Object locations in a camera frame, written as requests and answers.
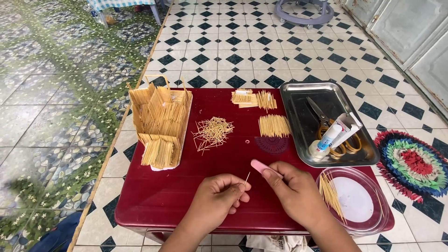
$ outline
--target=hand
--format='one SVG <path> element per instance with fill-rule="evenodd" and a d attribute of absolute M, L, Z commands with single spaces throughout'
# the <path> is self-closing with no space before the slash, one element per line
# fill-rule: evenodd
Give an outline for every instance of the hand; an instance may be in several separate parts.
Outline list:
<path fill-rule="evenodd" d="M 263 171 L 263 177 L 277 194 L 289 217 L 307 230 L 317 226 L 320 220 L 332 217 L 310 173 L 282 161 L 274 162 L 269 167 L 284 177 L 280 179 L 269 169 Z"/>
<path fill-rule="evenodd" d="M 205 236 L 217 228 L 227 214 L 234 214 L 242 202 L 250 197 L 246 191 L 251 185 L 232 174 L 220 174 L 205 178 L 199 185 L 190 208 L 179 225 L 191 225 Z"/>

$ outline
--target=left hand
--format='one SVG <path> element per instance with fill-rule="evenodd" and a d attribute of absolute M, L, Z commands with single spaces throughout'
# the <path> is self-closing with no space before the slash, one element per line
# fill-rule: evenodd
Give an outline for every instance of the left hand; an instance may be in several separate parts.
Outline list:
<path fill-rule="evenodd" d="M 232 174 L 205 178 L 179 225 L 193 226 L 195 232 L 200 232 L 203 236 L 209 234 L 221 225 L 227 214 L 237 211 L 239 201 L 249 201 L 250 197 L 246 191 L 250 188 L 248 182 L 244 185 L 244 179 Z"/>

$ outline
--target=liquid glue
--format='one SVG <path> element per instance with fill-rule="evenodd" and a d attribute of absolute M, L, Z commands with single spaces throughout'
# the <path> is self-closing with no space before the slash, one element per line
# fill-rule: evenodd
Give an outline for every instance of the liquid glue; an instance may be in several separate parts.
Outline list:
<path fill-rule="evenodd" d="M 322 136 L 322 139 L 316 140 L 310 145 L 308 148 L 310 154 L 315 158 L 323 159 L 330 153 L 330 145 L 333 142 L 333 139 L 336 138 L 341 131 L 341 125 L 337 123 L 331 125 L 327 132 Z"/>

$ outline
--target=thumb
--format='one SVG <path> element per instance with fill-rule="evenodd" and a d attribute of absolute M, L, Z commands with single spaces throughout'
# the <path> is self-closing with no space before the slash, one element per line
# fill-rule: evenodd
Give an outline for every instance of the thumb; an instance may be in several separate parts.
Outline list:
<path fill-rule="evenodd" d="M 287 196 L 291 188 L 289 188 L 277 174 L 270 169 L 265 169 L 262 175 L 280 200 Z"/>
<path fill-rule="evenodd" d="M 229 204 L 229 207 L 238 200 L 238 198 L 243 194 L 246 187 L 239 183 L 231 186 L 229 189 L 222 192 L 222 198 L 226 203 Z"/>

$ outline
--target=baby walker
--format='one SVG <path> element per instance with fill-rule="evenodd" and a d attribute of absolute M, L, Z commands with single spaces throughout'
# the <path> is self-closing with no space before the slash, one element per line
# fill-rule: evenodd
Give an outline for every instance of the baby walker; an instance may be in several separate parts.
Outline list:
<path fill-rule="evenodd" d="M 279 0 L 276 3 L 276 14 L 280 17 L 280 22 L 284 23 L 286 21 L 290 21 L 296 24 L 306 25 L 307 29 L 312 29 L 313 25 L 320 25 L 324 23 L 330 22 L 333 18 L 334 10 L 328 4 L 328 0 L 308 0 L 310 4 L 317 5 L 316 8 L 318 11 L 322 9 L 326 9 L 327 11 L 322 11 L 320 17 L 318 18 L 301 18 L 296 16 L 288 15 L 281 9 L 281 5 L 287 2 L 296 2 L 296 5 L 299 4 L 300 0 Z"/>

